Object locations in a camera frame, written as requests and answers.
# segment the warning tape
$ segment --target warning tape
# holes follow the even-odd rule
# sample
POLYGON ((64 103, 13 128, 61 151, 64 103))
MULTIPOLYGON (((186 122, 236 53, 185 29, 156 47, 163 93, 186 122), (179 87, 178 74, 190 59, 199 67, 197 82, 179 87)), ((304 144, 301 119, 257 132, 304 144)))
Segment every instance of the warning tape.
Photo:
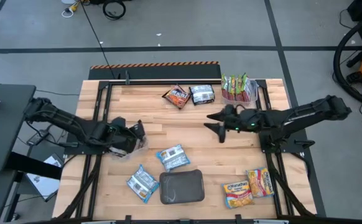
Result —
MULTIPOLYGON (((131 68, 131 67, 153 67, 153 66, 176 66, 176 65, 218 65, 218 62, 169 62, 169 63, 135 63, 123 65, 110 65, 111 68, 131 68)), ((94 65, 91 69, 109 68, 108 65, 94 65)))

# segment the wooden table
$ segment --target wooden table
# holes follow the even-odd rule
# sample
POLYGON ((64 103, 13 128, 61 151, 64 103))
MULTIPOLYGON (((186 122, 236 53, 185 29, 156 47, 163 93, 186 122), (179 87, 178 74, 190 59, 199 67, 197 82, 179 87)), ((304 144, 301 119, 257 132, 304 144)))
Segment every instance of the wooden table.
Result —
MULTIPOLYGON (((77 116, 92 119, 98 82, 83 82, 77 116)), ((119 161, 109 154, 103 156, 94 220, 124 220, 125 215, 132 215, 133 220, 234 219, 236 214, 241 214, 242 218, 276 217, 271 197, 255 198, 255 205, 241 208, 228 209, 225 206, 225 193, 221 184, 245 180, 245 170, 266 167, 266 159, 260 150, 257 134, 230 131, 225 143, 220 144, 218 136, 203 126, 204 122, 215 123, 206 115, 219 112, 224 107, 220 86, 214 85, 213 88, 217 97, 214 103, 194 106, 189 101, 182 110, 161 97, 170 89, 170 85, 123 85, 113 88, 108 121, 122 116, 130 126, 141 119, 149 139, 149 150, 127 161, 119 161), (200 169, 203 173, 205 199, 202 202, 163 205, 157 190, 149 202, 144 204, 126 185, 126 180, 135 173, 139 164, 159 180, 164 167, 155 153, 176 144, 183 146, 191 164, 177 168, 175 172, 200 169)), ((267 80, 267 89, 273 109, 285 110, 289 107, 281 79, 267 80)), ((283 160, 290 188, 306 208, 315 213, 304 163, 290 154, 284 154, 283 160)), ((84 156, 77 156, 64 168, 53 217, 60 215, 78 192, 84 161, 84 156)), ((280 187, 278 191, 282 211, 286 214, 284 194, 280 187)), ((88 191, 83 215, 87 213, 89 197, 88 191)))

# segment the gray floor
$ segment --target gray floor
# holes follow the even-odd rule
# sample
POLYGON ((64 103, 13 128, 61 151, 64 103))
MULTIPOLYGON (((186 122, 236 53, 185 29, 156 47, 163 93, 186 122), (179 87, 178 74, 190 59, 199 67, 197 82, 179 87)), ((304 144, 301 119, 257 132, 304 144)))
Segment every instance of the gray floor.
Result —
MULTIPOLYGON (((338 15, 350 2, 271 0, 282 45, 336 46, 348 32, 338 24, 338 15)), ((86 7, 104 47, 275 46, 264 0, 134 0, 125 4, 127 13, 119 21, 105 19, 100 6, 86 7)), ((82 8, 65 19, 60 15, 65 7, 59 0, 7 0, 0 12, 0 49, 98 47, 82 8)), ((343 22, 354 25, 347 13, 343 22)), ((362 45, 362 41, 354 36, 349 44, 362 45)), ((285 52, 285 57, 300 104, 337 95, 353 110, 345 121, 320 123, 308 128, 307 135, 316 141, 311 150, 327 216, 362 218, 362 115, 359 102, 332 82, 333 54, 298 51, 285 52)), ((223 73, 284 77, 276 51, 110 52, 107 57, 111 64, 216 60, 223 73)), ((0 54, 0 82, 78 93, 89 67, 104 64, 101 53, 0 54)), ((49 97, 70 112, 77 106, 75 96, 37 96, 49 97)), ((19 137, 26 140, 32 134, 25 126, 19 137)), ((60 130, 53 129, 53 134, 57 138, 60 130)), ((17 142, 15 151, 26 148, 17 142)), ((54 199, 21 202, 17 212, 22 218, 17 222, 49 219, 53 205, 54 199)))

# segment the chip bag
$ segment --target chip bag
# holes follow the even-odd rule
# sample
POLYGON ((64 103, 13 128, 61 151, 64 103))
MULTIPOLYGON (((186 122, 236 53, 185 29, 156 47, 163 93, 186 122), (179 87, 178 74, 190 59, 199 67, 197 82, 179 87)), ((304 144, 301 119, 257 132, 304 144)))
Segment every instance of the chip bag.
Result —
POLYGON ((180 144, 170 149, 157 152, 156 157, 160 159, 166 172, 191 163, 180 144))
POLYGON ((135 172, 126 183, 144 203, 148 202, 149 198, 159 186, 158 181, 148 174, 142 165, 139 165, 137 172, 135 172))
POLYGON ((228 99, 228 80, 224 74, 221 75, 221 94, 224 98, 228 99))
POLYGON ((182 109, 190 98, 190 94, 184 91, 179 85, 174 85, 163 98, 169 100, 179 109, 182 109))
POLYGON ((235 91, 236 91, 236 79, 235 75, 232 75, 229 80, 228 84, 228 99, 229 100, 235 100, 235 91))
POLYGON ((250 102, 251 100, 251 82, 247 75, 243 75, 243 87, 241 90, 243 101, 244 102, 250 102))
POLYGON ((211 85, 200 85, 189 87, 194 105, 214 102, 215 95, 211 85))
POLYGON ((236 101, 243 102, 243 87, 244 87, 244 77, 246 77, 246 74, 243 74, 242 76, 236 78, 236 101))
POLYGON ((222 184, 225 190, 225 205, 228 208, 237 208, 244 205, 253 205, 253 196, 247 180, 233 183, 222 184))
POLYGON ((250 189, 253 197, 267 197, 274 195, 271 178, 267 168, 258 168, 247 171, 250 189))

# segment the blue snack bag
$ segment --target blue snack bag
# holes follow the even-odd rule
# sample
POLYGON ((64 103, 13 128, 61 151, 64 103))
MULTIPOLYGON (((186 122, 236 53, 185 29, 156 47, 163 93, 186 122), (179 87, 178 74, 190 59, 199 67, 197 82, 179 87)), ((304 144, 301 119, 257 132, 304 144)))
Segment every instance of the blue snack bag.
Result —
POLYGON ((159 186, 158 181, 148 174, 142 165, 139 165, 138 170, 126 181, 126 183, 144 203, 148 202, 149 198, 159 186))
POLYGON ((166 172, 191 163, 180 144, 170 149, 157 152, 156 157, 160 159, 166 172))

